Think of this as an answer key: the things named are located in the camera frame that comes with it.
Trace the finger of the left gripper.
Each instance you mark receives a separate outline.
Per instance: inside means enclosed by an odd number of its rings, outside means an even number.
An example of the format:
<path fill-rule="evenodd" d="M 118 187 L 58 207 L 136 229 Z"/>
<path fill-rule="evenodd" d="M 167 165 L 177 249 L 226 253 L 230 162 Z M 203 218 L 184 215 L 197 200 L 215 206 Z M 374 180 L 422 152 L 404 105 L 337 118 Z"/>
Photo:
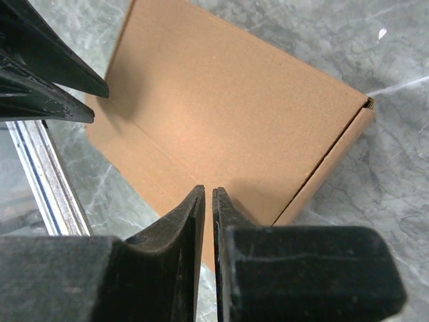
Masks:
<path fill-rule="evenodd" d="M 109 87 L 29 1 L 1 2 L 1 49 L 43 79 L 107 98 Z"/>
<path fill-rule="evenodd" d="M 93 123 L 95 113 L 1 51 L 1 121 L 55 119 Z"/>

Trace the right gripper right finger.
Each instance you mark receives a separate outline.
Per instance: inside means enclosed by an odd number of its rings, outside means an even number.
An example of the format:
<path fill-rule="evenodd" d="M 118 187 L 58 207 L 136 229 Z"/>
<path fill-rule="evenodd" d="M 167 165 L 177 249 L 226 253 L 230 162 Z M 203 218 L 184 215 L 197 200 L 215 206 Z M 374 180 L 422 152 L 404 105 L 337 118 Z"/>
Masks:
<path fill-rule="evenodd" d="M 219 321 L 382 321 L 407 294 L 383 238 L 362 226 L 261 226 L 212 193 Z"/>

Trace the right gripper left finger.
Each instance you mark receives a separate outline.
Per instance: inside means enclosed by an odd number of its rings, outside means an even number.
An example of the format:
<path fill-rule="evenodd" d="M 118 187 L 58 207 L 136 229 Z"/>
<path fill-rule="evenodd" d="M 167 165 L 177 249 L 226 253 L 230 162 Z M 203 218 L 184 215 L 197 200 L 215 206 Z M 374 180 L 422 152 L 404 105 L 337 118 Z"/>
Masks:
<path fill-rule="evenodd" d="M 2 321 L 194 321 L 204 187 L 149 227 L 113 236 L 1 238 Z"/>

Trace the brown cardboard box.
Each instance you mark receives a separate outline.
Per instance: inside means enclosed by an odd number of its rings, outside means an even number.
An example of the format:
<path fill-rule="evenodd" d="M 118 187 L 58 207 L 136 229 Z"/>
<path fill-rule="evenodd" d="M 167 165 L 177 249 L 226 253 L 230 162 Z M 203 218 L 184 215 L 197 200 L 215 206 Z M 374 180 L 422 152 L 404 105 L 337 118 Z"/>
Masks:
<path fill-rule="evenodd" d="M 374 117 L 367 95 L 188 1 L 132 1 L 106 81 L 86 134 L 158 215 L 201 184 L 287 225 Z"/>

